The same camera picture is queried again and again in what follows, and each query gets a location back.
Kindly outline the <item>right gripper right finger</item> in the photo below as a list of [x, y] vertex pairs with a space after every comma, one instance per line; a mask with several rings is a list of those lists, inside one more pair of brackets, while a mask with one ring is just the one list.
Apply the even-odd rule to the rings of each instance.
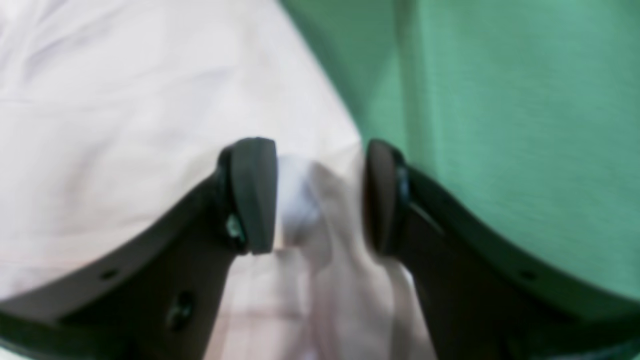
[[378, 255], [410, 274], [439, 360], [634, 360], [639, 302], [511, 243], [389, 142], [366, 146]]

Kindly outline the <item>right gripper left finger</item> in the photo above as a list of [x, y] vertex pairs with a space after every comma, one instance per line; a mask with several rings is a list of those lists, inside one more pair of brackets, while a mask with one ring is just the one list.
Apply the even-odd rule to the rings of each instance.
[[238, 256], [274, 248], [277, 150], [227, 146], [213, 174], [106, 256], [1, 302], [1, 348], [28, 360], [202, 360]]

